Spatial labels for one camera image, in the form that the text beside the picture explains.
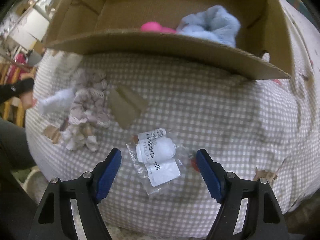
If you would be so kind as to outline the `plastic bag with white item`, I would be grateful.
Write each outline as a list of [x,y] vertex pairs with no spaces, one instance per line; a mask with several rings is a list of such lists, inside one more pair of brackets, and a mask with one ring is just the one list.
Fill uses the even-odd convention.
[[189,152],[173,128],[136,133],[126,143],[135,173],[150,199],[180,193],[189,164]]

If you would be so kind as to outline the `checkered bed cover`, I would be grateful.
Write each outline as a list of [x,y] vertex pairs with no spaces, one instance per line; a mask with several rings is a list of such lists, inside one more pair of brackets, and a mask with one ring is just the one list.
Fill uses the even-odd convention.
[[132,135],[165,128],[187,154],[204,148],[240,178],[253,179],[258,170],[276,173],[272,188],[281,210],[294,210],[319,189],[319,32],[289,2],[279,1],[293,49],[290,80],[251,81],[170,57],[47,51],[35,80],[37,99],[69,87],[78,67],[104,68],[110,88],[123,83],[146,98],[149,107],[128,129],[116,122],[97,129],[96,152],[70,151],[44,136],[48,126],[63,123],[65,113],[28,110],[27,141],[39,166],[25,184],[31,198],[39,201],[53,177],[70,180],[93,169],[116,147],[122,164],[99,206],[112,237],[205,237],[219,204],[199,172],[185,163],[164,194],[149,198],[127,151]]

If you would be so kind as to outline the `brown cardboard scrap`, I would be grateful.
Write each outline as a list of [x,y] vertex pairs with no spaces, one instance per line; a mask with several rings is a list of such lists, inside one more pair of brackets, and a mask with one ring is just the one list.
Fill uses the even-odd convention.
[[108,106],[118,125],[126,129],[146,111],[148,101],[130,87],[118,85],[109,93]]

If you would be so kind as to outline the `light blue fluffy towel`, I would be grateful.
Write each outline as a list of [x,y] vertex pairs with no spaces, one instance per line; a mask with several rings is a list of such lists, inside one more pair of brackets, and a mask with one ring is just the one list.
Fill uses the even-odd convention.
[[240,28],[241,24],[236,17],[224,7],[215,5],[206,11],[182,18],[176,33],[235,48]]

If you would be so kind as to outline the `white knotted sock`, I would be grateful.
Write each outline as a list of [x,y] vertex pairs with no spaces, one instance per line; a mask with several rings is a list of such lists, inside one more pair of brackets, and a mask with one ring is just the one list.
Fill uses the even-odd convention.
[[37,107],[42,115],[66,112],[70,110],[74,97],[72,88],[63,89],[48,98],[38,100]]

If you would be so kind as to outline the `brown cardboard box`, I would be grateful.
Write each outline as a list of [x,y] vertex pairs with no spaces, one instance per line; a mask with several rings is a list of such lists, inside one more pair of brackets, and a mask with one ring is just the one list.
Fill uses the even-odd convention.
[[[181,35],[141,31],[148,22],[177,29],[182,18],[214,5],[240,22],[235,47]],[[47,48],[82,55],[134,51],[203,62],[249,79],[287,79],[293,52],[278,0],[61,0]]]

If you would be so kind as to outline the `pink rubber duck toy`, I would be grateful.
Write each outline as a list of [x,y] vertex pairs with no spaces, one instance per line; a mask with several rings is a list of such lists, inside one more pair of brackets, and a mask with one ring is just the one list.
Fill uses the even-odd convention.
[[141,26],[140,31],[157,32],[157,33],[170,33],[170,34],[175,34],[176,33],[175,29],[164,27],[158,22],[147,22],[147,23],[144,23]]

